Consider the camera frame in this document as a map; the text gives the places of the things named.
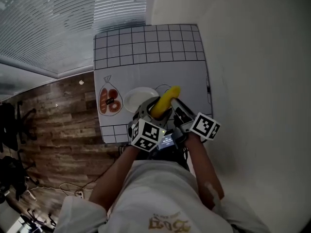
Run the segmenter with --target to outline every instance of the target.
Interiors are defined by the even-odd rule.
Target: white plate
[[[149,87],[137,87],[126,93],[124,97],[124,106],[129,112],[135,113],[143,102],[149,98],[158,96],[159,94]]]

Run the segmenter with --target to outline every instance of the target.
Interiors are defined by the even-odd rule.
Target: white wall
[[[0,101],[55,79],[0,64]]]
[[[216,0],[199,21],[227,191],[272,232],[311,218],[311,0]]]
[[[19,213],[13,210],[6,201],[0,204],[0,228],[3,232],[9,231],[18,219]]]
[[[155,0],[151,24],[194,23],[214,0]]]

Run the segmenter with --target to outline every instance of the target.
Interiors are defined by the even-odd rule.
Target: person
[[[196,178],[176,162],[136,161],[140,150],[128,146],[89,201],[65,198],[54,232],[269,232],[245,200],[224,195],[199,136],[189,133],[185,146]]]

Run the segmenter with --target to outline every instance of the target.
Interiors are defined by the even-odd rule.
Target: window blind
[[[145,16],[146,0],[0,0],[0,55],[59,74],[92,64],[94,35]]]

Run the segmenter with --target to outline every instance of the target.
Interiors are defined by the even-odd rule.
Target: small screen
[[[172,139],[172,134],[168,134],[162,137],[161,142],[158,145],[159,150],[164,149],[169,146],[173,146],[174,142]]]

